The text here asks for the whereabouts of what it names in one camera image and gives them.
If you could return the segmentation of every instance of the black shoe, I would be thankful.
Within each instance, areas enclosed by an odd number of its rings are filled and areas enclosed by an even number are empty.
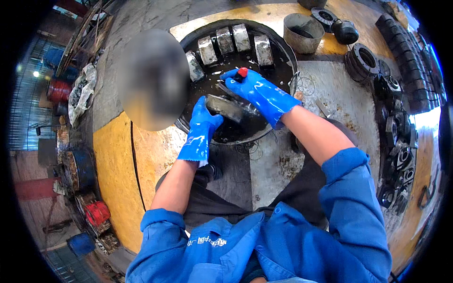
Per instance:
[[[291,142],[291,149],[295,153],[303,153],[306,154],[307,150],[305,147],[300,143],[300,141],[296,138],[296,136],[293,133],[290,133],[290,142]]]
[[[209,153],[208,164],[197,169],[197,174],[202,174],[208,177],[209,182],[222,178],[222,170],[216,165],[214,158],[211,158],[212,153]]]

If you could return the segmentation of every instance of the red-capped tool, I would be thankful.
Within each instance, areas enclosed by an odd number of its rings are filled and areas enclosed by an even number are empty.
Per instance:
[[[247,73],[249,72],[249,69],[246,67],[242,67],[239,70],[237,70],[236,75],[234,75],[233,80],[235,80],[238,83],[242,83],[242,80],[247,76]]]

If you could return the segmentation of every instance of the hand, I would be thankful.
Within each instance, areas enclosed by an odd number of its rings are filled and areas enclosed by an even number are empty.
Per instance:
[[[280,128],[280,117],[301,102],[281,90],[259,73],[248,70],[242,83],[233,80],[237,69],[227,71],[220,78],[225,85],[240,97],[250,101],[274,128]]]
[[[199,161],[198,167],[206,165],[212,136],[222,123],[223,117],[219,114],[212,116],[206,109],[206,97],[200,97],[193,107],[190,131],[178,159]]]

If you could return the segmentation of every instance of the red barrel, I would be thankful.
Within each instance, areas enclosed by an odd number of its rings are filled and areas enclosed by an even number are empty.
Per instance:
[[[52,79],[47,89],[47,99],[55,103],[67,102],[71,90],[71,85],[66,81]]]
[[[85,206],[85,216],[91,225],[98,227],[102,222],[110,218],[110,211],[105,202],[97,201]]]

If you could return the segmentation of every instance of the jacket sleeve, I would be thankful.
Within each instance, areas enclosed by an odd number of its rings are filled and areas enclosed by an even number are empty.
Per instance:
[[[176,275],[174,262],[187,246],[183,216],[163,208],[148,210],[140,230],[143,240],[140,252],[129,265],[126,282],[171,282]]]
[[[324,162],[327,181],[319,200],[332,236],[380,282],[387,282],[392,259],[368,160],[363,151],[350,148]]]

